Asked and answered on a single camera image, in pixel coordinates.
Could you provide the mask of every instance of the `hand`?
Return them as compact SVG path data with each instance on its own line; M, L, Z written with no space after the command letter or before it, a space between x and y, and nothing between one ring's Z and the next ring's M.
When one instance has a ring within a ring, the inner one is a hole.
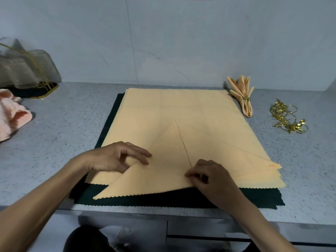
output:
M118 171L124 173L129 168L125 164L127 156L132 156L142 164L148 165L146 157L151 157L152 154L130 142L120 141L86 151L75 158L81 159L88 171Z
M243 203L248 201L229 172L212 160L198 160L185 175L209 201L232 216L241 211Z

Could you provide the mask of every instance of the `pink towel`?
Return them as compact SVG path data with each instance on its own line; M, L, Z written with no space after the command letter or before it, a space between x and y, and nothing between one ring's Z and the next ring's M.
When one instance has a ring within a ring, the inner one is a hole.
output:
M0 89L0 141L9 139L13 132L31 121L31 112L20 102L21 98L13 96L8 89Z

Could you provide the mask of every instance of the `white wall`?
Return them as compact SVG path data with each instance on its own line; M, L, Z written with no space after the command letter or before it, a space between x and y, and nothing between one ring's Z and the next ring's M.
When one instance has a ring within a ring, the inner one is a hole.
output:
M48 51L64 81L220 87L245 74L257 88L325 90L335 10L336 0L1 0L0 37Z

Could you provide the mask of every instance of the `countertop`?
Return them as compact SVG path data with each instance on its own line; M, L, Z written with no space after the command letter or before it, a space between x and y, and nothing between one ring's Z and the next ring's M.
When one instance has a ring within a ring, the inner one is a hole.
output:
M55 174L75 155L94 148L118 93L140 85L61 83L44 99L25 99L34 119L0 143L0 208L4 208ZM279 98L298 107L309 131L288 134L272 127L269 108ZM280 163L287 187L285 206L261 209L269 221L336 225L336 98L313 91L255 90L253 117L247 118L271 159ZM225 218L219 209L116 206L61 206L73 211Z

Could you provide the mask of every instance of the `folded napkin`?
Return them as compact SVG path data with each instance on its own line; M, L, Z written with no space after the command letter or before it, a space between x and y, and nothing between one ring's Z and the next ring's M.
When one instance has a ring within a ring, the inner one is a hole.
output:
M227 79L233 89L230 90L230 93L239 101L243 114L247 117L252 116L253 111L250 95L254 87L250 88L250 77L246 78L244 75L241 75L238 79L238 83L236 83L231 77L228 77Z
M0 89L0 141L31 121L32 114L20 105L20 97L15 97L8 89Z

